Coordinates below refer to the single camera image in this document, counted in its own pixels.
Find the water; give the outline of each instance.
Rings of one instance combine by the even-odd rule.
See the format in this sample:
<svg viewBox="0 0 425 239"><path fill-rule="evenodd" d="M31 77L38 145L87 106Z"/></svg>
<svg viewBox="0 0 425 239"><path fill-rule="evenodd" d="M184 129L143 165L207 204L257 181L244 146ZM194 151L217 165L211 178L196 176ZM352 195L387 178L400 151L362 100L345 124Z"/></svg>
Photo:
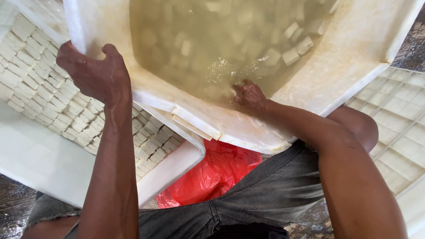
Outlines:
<svg viewBox="0 0 425 239"><path fill-rule="evenodd" d="M314 50L335 1L132 0L134 54L145 69L208 102L226 106L244 78L270 97Z"/></svg>

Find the plastic bag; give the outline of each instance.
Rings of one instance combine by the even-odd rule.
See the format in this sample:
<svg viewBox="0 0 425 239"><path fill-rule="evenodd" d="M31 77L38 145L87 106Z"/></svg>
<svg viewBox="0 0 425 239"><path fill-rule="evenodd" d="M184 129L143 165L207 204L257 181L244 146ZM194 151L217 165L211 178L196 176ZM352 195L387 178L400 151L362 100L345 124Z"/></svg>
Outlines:
<svg viewBox="0 0 425 239"><path fill-rule="evenodd" d="M261 163L260 153L216 140L204 143L205 158L156 197L159 208L221 196Z"/></svg>

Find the plastic container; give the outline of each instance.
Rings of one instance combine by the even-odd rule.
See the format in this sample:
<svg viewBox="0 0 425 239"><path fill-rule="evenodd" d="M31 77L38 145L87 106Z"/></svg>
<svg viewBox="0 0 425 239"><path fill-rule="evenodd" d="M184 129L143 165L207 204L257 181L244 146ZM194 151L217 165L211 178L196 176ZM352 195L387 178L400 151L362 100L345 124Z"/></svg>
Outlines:
<svg viewBox="0 0 425 239"><path fill-rule="evenodd" d="M58 14L58 19L65 18L65 12L58 2L29 0L13 0L12 2L17 8L8 4L0 5L0 10L11 12L10 9L13 9L14 14L20 11L37 27L42 28L47 35L56 36L54 41L58 43L66 41L60 35L62 30L51 28L50 26L55 25L49 22L50 18L46 17ZM5 34L10 30L13 18L14 15L8 16L7 20L10 20L10 24L8 28L5 28ZM147 105L141 106L186 141L137 182L140 207L155 198L205 156L201 137L175 123L170 113L154 110ZM82 207L95 156L76 143L25 118L3 102L0 102L0 112L0 132L2 132L0 134L2 143L0 173L71 205Z"/></svg>
<svg viewBox="0 0 425 239"><path fill-rule="evenodd" d="M424 0L345 0L314 52L272 100L327 116L393 61ZM102 57L114 44L124 57L136 101L170 112L173 120L205 139L265 154L290 147L295 138L254 117L199 100L146 71L134 59L130 0L64 0L73 44Z"/></svg>

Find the jeans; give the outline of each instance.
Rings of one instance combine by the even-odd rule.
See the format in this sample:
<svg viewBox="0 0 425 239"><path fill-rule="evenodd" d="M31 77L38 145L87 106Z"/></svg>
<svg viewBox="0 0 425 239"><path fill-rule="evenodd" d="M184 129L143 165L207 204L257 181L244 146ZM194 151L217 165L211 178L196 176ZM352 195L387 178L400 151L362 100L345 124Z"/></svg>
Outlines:
<svg viewBox="0 0 425 239"><path fill-rule="evenodd" d="M218 198L176 208L139 210L140 238L206 238L223 225L253 222L287 226L324 197L317 162L317 152L298 140L288 150L262 162ZM52 200L43 195L36 201L28 225L53 215L79 213ZM78 223L64 238L76 238L77 230Z"/></svg>

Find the hand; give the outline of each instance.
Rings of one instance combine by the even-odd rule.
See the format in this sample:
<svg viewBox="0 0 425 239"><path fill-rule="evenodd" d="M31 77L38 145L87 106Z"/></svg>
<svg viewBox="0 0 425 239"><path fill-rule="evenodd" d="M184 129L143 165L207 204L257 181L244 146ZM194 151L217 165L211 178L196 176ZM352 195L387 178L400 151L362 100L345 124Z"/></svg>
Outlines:
<svg viewBox="0 0 425 239"><path fill-rule="evenodd" d="M260 87L250 80L244 80L243 85L233 85L236 91L235 101L250 110L258 113L266 110L267 98Z"/></svg>
<svg viewBox="0 0 425 239"><path fill-rule="evenodd" d="M106 106L118 102L131 102L131 83L121 54L114 45L102 47L103 60L95 60L77 51L71 41L64 43L58 52L58 66L68 72L81 93L93 97Z"/></svg>

